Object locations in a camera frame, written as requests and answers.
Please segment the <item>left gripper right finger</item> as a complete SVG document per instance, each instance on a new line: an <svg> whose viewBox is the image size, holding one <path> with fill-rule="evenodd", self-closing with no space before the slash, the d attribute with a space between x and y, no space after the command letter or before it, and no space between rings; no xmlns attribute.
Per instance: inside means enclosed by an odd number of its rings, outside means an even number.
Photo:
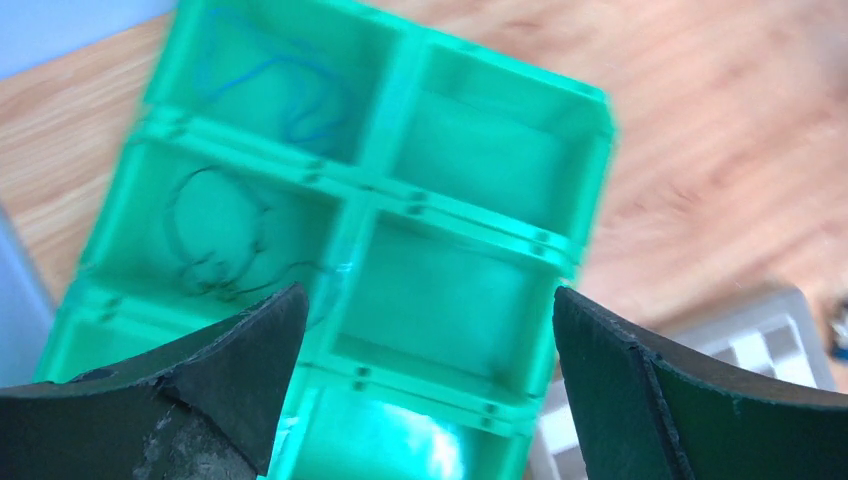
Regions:
<svg viewBox="0 0 848 480"><path fill-rule="evenodd" d="M569 287L553 333L591 479L843 479L847 397L729 365Z"/></svg>

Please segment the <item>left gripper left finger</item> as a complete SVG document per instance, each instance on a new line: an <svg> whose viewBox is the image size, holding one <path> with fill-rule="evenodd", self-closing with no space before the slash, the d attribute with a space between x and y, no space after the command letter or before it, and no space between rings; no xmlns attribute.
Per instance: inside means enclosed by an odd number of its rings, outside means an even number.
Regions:
<svg viewBox="0 0 848 480"><path fill-rule="evenodd" d="M299 284L65 383L1 392L5 479L254 479L303 341Z"/></svg>

